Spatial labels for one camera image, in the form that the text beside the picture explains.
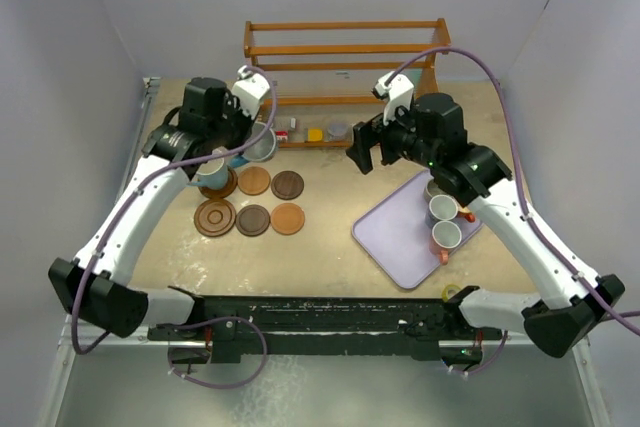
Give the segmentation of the small orange-handled mug front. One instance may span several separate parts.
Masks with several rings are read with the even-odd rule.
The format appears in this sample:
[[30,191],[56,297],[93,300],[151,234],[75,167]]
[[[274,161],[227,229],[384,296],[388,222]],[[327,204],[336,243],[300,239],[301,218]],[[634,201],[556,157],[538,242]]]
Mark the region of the small orange-handled mug front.
[[449,262],[450,253],[460,245],[461,241],[461,230],[454,222],[439,221],[431,229],[429,249],[441,265],[446,265]]

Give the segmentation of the dark olive cup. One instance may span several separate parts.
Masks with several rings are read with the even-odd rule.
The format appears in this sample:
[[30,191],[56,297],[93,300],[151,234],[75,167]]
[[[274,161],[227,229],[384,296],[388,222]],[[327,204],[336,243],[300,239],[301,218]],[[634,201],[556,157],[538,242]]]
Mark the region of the dark olive cup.
[[437,195],[445,195],[445,192],[437,186],[433,179],[431,179],[426,183],[423,191],[423,197],[425,201],[429,203],[431,198]]

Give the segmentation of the large blue mug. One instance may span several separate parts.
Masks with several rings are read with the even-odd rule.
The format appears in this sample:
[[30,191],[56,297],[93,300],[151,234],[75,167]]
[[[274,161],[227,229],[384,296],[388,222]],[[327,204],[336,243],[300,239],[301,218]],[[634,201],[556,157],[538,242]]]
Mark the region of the large blue mug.
[[241,154],[232,157],[227,162],[227,165],[236,169],[249,163],[267,162],[274,156],[277,147],[278,142],[276,134],[271,128],[269,128],[255,144],[243,151]]
[[228,167],[224,159],[225,153],[225,149],[215,149],[212,152],[215,159],[203,163],[188,185],[211,190],[220,190],[225,187],[229,177]]

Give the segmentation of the orange wood coaster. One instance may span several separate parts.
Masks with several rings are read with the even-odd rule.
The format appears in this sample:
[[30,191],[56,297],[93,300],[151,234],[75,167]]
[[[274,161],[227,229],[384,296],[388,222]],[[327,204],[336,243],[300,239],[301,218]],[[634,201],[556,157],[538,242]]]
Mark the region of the orange wood coaster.
[[294,203],[282,203],[271,212],[271,225],[279,234],[296,234],[304,227],[304,224],[304,211]]

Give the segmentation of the small grey mug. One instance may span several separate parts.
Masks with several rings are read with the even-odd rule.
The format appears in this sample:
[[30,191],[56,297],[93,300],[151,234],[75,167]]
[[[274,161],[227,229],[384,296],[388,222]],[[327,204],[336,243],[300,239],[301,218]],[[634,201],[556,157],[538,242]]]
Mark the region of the small grey mug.
[[441,221],[452,221],[458,212],[459,208],[453,197],[446,194],[434,195],[427,203],[425,223],[433,226]]

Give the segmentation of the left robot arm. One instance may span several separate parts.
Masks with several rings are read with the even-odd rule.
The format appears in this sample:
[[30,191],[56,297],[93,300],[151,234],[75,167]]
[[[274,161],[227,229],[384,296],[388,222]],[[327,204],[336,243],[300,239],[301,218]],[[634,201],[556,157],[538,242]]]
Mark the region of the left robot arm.
[[274,83],[257,67],[244,66],[233,85],[196,77],[153,129],[131,179],[98,231],[71,259],[56,259],[48,271],[61,304],[70,315],[74,350],[86,355],[81,323],[104,335],[126,338],[139,327],[171,326],[184,339],[202,334],[204,312],[195,297],[175,288],[134,290],[139,256],[167,208],[199,168],[241,154],[268,133],[253,125],[265,100],[278,99]]

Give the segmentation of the light wood coaster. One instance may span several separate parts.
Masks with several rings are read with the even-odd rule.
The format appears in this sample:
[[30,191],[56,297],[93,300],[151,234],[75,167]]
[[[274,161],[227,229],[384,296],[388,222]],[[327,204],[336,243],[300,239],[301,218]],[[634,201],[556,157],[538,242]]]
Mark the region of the light wood coaster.
[[246,195],[256,196],[265,192],[271,183],[269,172],[262,167],[248,167],[238,175],[238,188]]

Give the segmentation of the dark walnut coaster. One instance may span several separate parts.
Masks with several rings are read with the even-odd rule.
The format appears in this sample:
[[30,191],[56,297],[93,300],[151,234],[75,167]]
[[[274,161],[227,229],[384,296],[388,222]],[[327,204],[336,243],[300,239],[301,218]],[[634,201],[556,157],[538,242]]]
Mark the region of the dark walnut coaster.
[[276,174],[271,181],[272,193],[281,200],[293,200],[304,191],[304,179],[291,170]]
[[243,207],[236,216],[237,230],[248,237],[263,234],[270,226],[270,213],[261,205],[252,204]]

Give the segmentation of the large blue mug front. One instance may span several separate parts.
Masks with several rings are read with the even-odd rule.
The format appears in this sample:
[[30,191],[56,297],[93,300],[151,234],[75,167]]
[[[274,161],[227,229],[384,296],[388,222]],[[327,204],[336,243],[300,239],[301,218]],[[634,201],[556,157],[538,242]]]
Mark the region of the large blue mug front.
[[255,144],[243,151],[241,154],[232,157],[227,162],[227,165],[236,169],[249,163],[267,162],[274,156],[277,147],[278,142],[276,134],[271,128],[269,128]]

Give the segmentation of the brown ringed coaster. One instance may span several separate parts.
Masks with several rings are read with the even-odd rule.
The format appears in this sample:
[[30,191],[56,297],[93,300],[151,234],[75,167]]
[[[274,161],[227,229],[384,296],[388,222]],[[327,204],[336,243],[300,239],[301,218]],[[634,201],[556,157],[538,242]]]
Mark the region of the brown ringed coaster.
[[228,167],[227,168],[228,179],[226,184],[220,189],[211,189],[209,187],[199,187],[200,193],[209,199],[223,199],[234,192],[238,183],[238,176],[236,171]]
[[236,210],[225,199],[209,199],[200,204],[193,217],[196,230],[206,237],[220,237],[235,225]]

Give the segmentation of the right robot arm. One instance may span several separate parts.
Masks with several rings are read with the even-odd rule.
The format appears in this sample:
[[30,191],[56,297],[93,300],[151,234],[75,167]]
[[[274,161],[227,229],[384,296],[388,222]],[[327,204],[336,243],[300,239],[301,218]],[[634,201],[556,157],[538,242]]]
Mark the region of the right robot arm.
[[381,162],[405,159],[427,168],[435,183],[470,209],[506,246],[537,288],[534,296],[466,287],[445,313],[446,330],[467,338],[478,328],[523,333],[545,354],[563,357],[614,306],[625,291],[614,274],[600,275],[584,262],[568,268],[572,251],[535,219],[518,196],[511,170],[490,148],[469,141],[463,110],[447,94],[425,94],[353,127],[347,156],[367,174],[370,150]]

